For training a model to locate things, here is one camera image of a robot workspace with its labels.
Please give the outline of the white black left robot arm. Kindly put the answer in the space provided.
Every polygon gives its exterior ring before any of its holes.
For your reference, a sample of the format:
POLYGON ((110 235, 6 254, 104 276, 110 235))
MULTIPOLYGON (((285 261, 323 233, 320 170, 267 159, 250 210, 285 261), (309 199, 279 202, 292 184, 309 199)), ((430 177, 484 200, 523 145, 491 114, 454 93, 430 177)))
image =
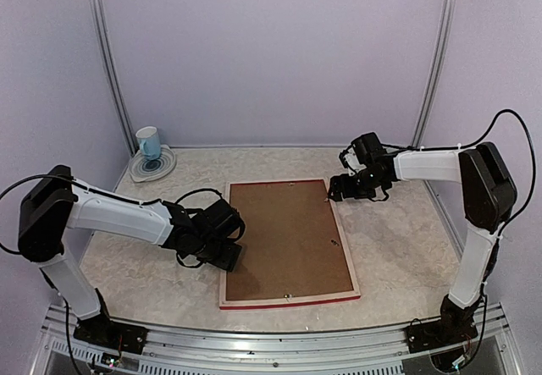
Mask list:
POLYGON ((174 251, 178 263, 193 256, 199 266, 211 264, 225 272, 233 271, 240 256, 238 241, 246 224, 223 196, 206 208, 185 208, 179 201, 163 199, 136 200, 76 179, 65 165, 24 178, 1 195, 29 182, 35 186, 20 203, 17 246, 2 249, 35 263, 100 345, 112 344, 119 328, 109 319, 100 292, 64 248, 66 229, 141 240, 174 251))

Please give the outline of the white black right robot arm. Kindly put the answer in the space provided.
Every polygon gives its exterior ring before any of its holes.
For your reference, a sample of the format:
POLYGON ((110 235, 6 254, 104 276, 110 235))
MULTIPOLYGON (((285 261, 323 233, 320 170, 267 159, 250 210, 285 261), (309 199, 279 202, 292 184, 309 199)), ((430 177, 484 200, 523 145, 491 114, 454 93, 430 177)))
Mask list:
POLYGON ((484 287, 498 258, 504 229, 522 212, 516 208, 517 187, 496 145, 484 132, 466 145, 441 147, 384 144, 376 133, 358 136, 339 159, 346 172, 329 180, 328 198, 387 201, 395 182, 411 180, 455 182, 462 188, 467 235, 460 267, 434 338, 453 343, 466 330, 464 316, 484 298, 484 287))

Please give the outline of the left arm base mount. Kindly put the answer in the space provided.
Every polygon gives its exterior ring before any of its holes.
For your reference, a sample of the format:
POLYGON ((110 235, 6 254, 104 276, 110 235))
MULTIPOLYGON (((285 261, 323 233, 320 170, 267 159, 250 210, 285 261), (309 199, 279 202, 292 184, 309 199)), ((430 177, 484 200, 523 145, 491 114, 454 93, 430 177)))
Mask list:
POLYGON ((74 337, 91 345, 98 345, 118 353, 141 355, 147 341, 148 329, 142 326, 114 321, 105 300, 96 289, 100 310, 97 315, 77 319, 74 337))

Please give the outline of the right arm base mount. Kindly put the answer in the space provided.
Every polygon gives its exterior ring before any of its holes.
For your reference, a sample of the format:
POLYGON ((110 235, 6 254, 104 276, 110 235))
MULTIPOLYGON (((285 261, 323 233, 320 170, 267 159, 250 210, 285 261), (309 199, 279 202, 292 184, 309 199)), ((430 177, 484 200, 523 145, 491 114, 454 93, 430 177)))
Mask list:
POLYGON ((409 352, 418 353, 475 339, 478 330, 473 315, 482 300, 480 296, 471 306, 461 308, 445 296, 437 320, 421 322, 413 319, 404 328, 409 352))

